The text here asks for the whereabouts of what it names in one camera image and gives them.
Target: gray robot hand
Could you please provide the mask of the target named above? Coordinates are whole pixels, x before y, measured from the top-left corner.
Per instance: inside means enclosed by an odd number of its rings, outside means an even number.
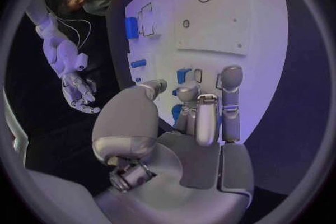
[[[76,73],[67,73],[62,76],[62,91],[67,103],[80,112],[94,114],[100,112],[100,108],[88,106],[95,101],[96,84],[93,80],[86,82]]]

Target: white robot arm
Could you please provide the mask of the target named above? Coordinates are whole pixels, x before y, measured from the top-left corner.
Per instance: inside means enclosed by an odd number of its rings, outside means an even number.
[[[26,14],[43,39],[44,55],[62,81],[62,91],[67,103],[84,113],[98,113],[100,108],[88,106],[95,101],[94,81],[84,81],[77,73],[87,67],[88,56],[79,54],[76,45],[58,30],[57,18],[47,11],[43,0],[33,0]]]

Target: blue block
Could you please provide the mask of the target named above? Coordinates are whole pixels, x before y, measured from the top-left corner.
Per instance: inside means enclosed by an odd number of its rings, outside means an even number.
[[[125,19],[126,37],[133,39],[139,37],[138,21],[135,17],[128,17]]]
[[[132,68],[137,68],[140,66],[146,66],[146,64],[146,60],[136,60],[135,62],[131,62],[130,66],[132,66]]]
[[[187,74],[191,69],[180,69],[177,70],[177,75],[178,75],[178,84],[183,84],[185,82],[185,74]]]
[[[175,106],[172,107],[171,113],[172,113],[172,118],[175,120],[175,122],[179,118],[181,110],[182,110],[182,105],[181,104],[175,105]]]

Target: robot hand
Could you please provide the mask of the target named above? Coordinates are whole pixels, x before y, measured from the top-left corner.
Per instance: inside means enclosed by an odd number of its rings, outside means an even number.
[[[100,108],[88,106],[94,102],[96,93],[96,84],[93,80],[86,82],[76,73],[67,73],[62,76],[62,91],[69,106],[80,112],[94,114],[100,112]]]

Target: blue object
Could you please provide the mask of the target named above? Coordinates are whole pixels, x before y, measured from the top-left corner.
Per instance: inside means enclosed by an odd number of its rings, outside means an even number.
[[[146,60],[136,60],[135,62],[131,62],[130,66],[132,66],[132,68],[137,68],[140,66],[146,66],[146,64]]]
[[[138,21],[135,17],[128,17],[125,19],[126,37],[133,39],[139,37]]]
[[[177,119],[179,118],[181,110],[182,110],[182,105],[181,104],[175,105],[171,109],[172,118],[175,120],[175,123],[176,123]]]
[[[178,84],[183,84],[185,82],[185,74],[187,74],[191,69],[180,69],[177,70],[177,75],[178,75]]]

